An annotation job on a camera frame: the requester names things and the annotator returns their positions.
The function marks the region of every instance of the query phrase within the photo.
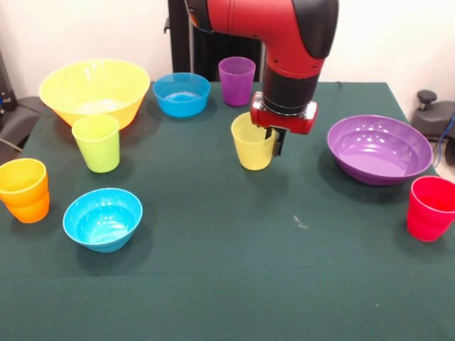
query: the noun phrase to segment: red cup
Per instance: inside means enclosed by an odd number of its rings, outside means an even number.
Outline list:
[[[411,186],[407,230],[422,242],[434,242],[455,222],[455,184],[423,176]]]

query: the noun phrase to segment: orange cup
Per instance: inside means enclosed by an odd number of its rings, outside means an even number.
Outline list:
[[[0,200],[20,222],[42,220],[50,204],[44,163],[34,158],[18,158],[0,166]]]

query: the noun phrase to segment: blue cable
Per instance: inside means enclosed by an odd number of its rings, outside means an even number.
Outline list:
[[[455,112],[454,112],[454,114],[452,115],[452,118],[450,119],[449,124],[447,124],[446,130],[444,131],[444,133],[442,133],[441,137],[439,138],[438,144],[436,145],[437,148],[438,148],[439,155],[438,155],[438,162],[437,162],[436,165],[434,165],[435,168],[436,168],[437,166],[439,166],[439,164],[441,163],[442,141],[446,138],[447,134],[450,132],[450,129],[452,129],[452,127],[454,126],[454,124],[455,124]]]

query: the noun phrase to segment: lime green cup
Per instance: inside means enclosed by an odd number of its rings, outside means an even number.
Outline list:
[[[95,173],[113,171],[120,163],[120,124],[110,115],[88,115],[71,129],[87,167]]]

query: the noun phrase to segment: blue bowl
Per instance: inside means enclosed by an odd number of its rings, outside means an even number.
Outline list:
[[[131,238],[142,218],[136,195],[103,188],[76,199],[63,216],[63,229],[76,243],[97,252],[114,252]]]
[[[152,89],[158,104],[171,117],[191,117],[207,105],[210,82],[194,73],[173,73],[157,80]]]

